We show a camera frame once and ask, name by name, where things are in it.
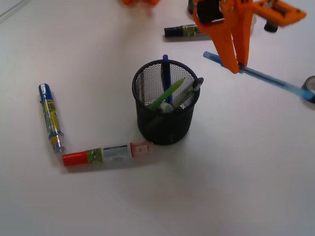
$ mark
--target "black mesh pen holder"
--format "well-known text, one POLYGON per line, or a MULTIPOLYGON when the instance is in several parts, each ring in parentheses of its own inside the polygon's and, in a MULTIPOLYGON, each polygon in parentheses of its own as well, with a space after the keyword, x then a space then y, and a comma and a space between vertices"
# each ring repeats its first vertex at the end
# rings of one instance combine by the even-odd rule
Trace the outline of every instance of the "black mesh pen holder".
MULTIPOLYGON (((148 106, 164 92, 161 78, 163 60, 152 61, 141 67, 132 81, 132 93, 136 100, 138 127, 142 135, 158 145, 170 145, 181 140, 188 132, 200 89, 180 107, 170 113, 151 111, 148 106)), ((183 84, 172 93, 175 98, 192 82, 197 81, 195 73, 184 64, 169 60, 171 84, 185 78, 183 84)))

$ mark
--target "orange object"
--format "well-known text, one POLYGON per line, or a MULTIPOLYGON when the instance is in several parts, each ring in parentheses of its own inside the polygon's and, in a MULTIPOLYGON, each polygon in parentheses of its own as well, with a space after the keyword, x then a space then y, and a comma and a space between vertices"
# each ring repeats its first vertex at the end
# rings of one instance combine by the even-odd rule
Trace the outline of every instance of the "orange object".
MULTIPOLYGON (((280 0, 261 0, 258 2, 252 0, 220 0, 219 10, 222 18, 210 22, 201 22, 201 15, 197 15, 197 8, 201 6, 209 7, 209 5, 198 5, 198 2, 205 3, 206 1, 210 2, 211 0, 194 0, 193 19, 202 33, 211 36, 222 63, 234 74, 239 72, 238 63, 244 66, 247 66, 248 63, 251 24, 254 13, 281 27, 294 24, 306 16, 305 12, 280 0)), ((201 12, 203 16, 206 15, 205 11, 213 13, 211 8, 213 7, 203 9, 201 12)))
MULTIPOLYGON (((156 5, 159 0, 144 0, 145 2, 152 4, 152 5, 156 5)), ((134 0, 123 0, 123 3, 126 5, 132 4, 134 2, 134 0)))

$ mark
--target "pen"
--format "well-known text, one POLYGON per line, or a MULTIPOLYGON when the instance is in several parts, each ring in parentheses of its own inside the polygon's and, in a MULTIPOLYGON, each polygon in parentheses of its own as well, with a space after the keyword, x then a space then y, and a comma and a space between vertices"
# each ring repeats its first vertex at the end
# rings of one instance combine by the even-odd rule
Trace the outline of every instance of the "pen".
POLYGON ((188 98, 190 98, 195 92, 197 92, 200 89, 202 83, 203 78, 198 78, 197 81, 192 82, 184 91, 182 91, 173 99, 171 105, 174 108, 177 108, 180 105, 182 105, 188 98))
POLYGON ((160 104, 168 98, 176 89, 178 89, 184 82, 184 78, 176 81, 170 88, 168 88, 160 97, 158 97, 150 106, 149 109, 152 111, 157 110, 160 104))
POLYGON ((165 38, 190 37, 202 34, 196 24, 164 28, 165 38))
MULTIPOLYGON (((171 71, 170 71, 170 64, 168 60, 168 55, 163 55, 163 63, 162 63, 162 83, 164 92, 170 88, 171 86, 171 71)), ((166 102, 170 103, 172 101, 172 94, 166 98, 166 102)))
MULTIPOLYGON (((215 55, 213 53, 209 53, 209 52, 204 52, 203 56, 209 60, 212 60, 216 63, 219 63, 221 66, 224 67, 222 61, 220 60, 219 56, 218 55, 215 55)), ((311 100, 314 96, 314 93, 312 93, 311 91, 307 91, 307 90, 304 90, 302 88, 299 88, 295 85, 292 85, 288 82, 285 82, 285 81, 282 81, 282 80, 279 80, 277 78, 274 78, 270 75, 266 75, 264 73, 261 73, 259 71, 256 71, 256 70, 253 70, 253 69, 250 69, 246 66, 243 66, 241 64, 239 64, 240 66, 240 72, 241 74, 248 74, 250 76, 253 76, 257 79, 260 79, 262 81, 265 81, 267 83, 270 83, 274 86, 277 86, 277 87, 280 87, 282 89, 285 89, 289 92, 292 92, 302 98, 305 98, 306 100, 311 100)))

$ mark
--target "white table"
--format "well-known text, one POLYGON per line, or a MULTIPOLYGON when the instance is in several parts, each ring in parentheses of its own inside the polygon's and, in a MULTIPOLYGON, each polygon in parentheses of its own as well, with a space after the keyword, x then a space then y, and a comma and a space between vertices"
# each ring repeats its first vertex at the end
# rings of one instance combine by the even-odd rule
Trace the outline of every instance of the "white table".
MULTIPOLYGON (((209 40, 165 42, 186 0, 30 0, 0 24, 0 235, 313 236, 314 110, 203 58, 209 40), (52 153, 38 85, 50 85, 67 152, 142 141, 131 82, 168 54, 205 82, 188 134, 130 168, 66 169, 52 153)), ((251 38, 249 67, 297 86, 315 74, 305 20, 251 38)))

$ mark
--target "label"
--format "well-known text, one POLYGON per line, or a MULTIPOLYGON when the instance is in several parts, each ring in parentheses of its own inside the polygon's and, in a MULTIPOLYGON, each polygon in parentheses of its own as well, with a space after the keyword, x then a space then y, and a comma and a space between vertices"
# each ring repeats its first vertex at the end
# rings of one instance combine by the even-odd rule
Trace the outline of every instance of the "label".
POLYGON ((196 25, 186 25, 183 26, 184 35, 183 36, 195 36, 201 34, 196 25))
POLYGON ((104 161, 123 161, 131 158, 128 145, 103 148, 104 161))
POLYGON ((87 150, 87 158, 90 164, 102 163, 103 162, 102 149, 98 148, 98 149, 87 150))

